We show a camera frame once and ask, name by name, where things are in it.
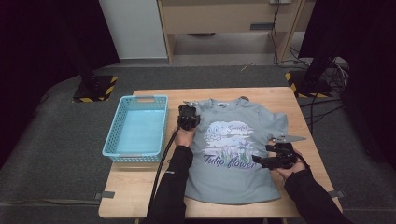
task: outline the black sleeve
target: black sleeve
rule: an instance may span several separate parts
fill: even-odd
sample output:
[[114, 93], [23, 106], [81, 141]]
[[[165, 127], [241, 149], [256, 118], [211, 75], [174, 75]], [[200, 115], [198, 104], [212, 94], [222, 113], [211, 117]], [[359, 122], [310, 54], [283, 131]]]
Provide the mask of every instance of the black sleeve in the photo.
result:
[[296, 203], [300, 215], [309, 224], [350, 224], [335, 205], [329, 193], [314, 179], [308, 170], [292, 174], [285, 189]]
[[191, 164], [191, 150], [188, 147], [176, 147], [169, 168], [163, 174], [148, 216], [143, 219], [142, 224], [184, 223], [186, 212], [184, 193]]

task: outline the gray t-shirt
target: gray t-shirt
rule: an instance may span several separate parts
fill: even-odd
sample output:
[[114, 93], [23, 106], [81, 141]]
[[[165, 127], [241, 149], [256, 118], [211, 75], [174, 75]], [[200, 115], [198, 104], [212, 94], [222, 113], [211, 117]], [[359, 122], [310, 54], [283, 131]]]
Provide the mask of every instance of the gray t-shirt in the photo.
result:
[[191, 145], [194, 155], [187, 197], [206, 203], [258, 203], [280, 198], [268, 169], [251, 155], [268, 157], [265, 145], [287, 134], [283, 113], [271, 113], [244, 99], [197, 102], [201, 123]]

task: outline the desk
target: desk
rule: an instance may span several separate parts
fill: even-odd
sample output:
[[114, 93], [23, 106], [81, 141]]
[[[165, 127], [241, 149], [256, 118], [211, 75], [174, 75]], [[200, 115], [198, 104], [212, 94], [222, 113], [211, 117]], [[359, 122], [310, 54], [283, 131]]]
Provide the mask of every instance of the desk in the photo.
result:
[[[169, 97], [168, 125], [165, 144], [169, 141], [172, 131], [177, 125], [178, 106], [183, 100], [195, 101], [214, 98], [233, 100], [246, 96], [251, 102], [264, 105], [272, 112], [283, 112], [288, 116], [289, 134], [305, 136], [306, 140], [293, 145], [303, 153], [311, 165], [315, 179], [327, 191], [333, 190], [332, 183], [323, 166], [318, 150], [306, 126], [303, 114], [290, 88], [232, 88], [232, 89], [189, 89], [189, 90], [152, 90], [136, 91], [134, 95], [166, 94]], [[167, 160], [173, 155], [175, 146], [171, 146]], [[108, 176], [105, 191], [114, 191], [114, 198], [102, 199], [99, 207], [101, 217], [145, 217], [149, 206], [155, 173], [155, 164], [122, 164], [113, 163]], [[298, 217], [294, 202], [283, 188], [283, 179], [272, 172], [273, 179], [281, 194], [281, 199], [267, 203], [246, 205], [224, 205], [201, 203], [185, 198], [187, 205], [186, 217]]]
[[[315, 0], [290, 0], [276, 16], [276, 53], [282, 61], [295, 31], [305, 31]], [[271, 31], [276, 5], [270, 0], [158, 0], [169, 62], [177, 34], [248, 33], [252, 23]]]

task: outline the person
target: person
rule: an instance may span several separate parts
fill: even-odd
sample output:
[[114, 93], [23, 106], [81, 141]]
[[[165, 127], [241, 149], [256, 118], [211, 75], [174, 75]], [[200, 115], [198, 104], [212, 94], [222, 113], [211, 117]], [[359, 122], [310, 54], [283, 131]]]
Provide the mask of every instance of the person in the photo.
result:
[[[142, 224], [181, 224], [185, 221], [184, 192], [193, 155], [190, 149], [195, 129], [179, 129], [175, 137], [175, 152], [147, 216]], [[285, 178], [284, 188], [294, 200], [297, 210], [309, 224], [350, 224], [335, 205], [329, 193], [314, 179], [309, 166], [298, 159], [289, 169], [275, 169]]]

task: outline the basket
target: basket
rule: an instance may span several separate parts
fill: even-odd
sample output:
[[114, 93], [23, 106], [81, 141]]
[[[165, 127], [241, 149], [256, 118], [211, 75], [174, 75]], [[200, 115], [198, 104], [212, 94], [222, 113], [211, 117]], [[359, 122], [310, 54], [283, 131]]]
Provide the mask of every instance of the basket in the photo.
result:
[[160, 161], [167, 115], [166, 95], [121, 97], [103, 155], [113, 162]]

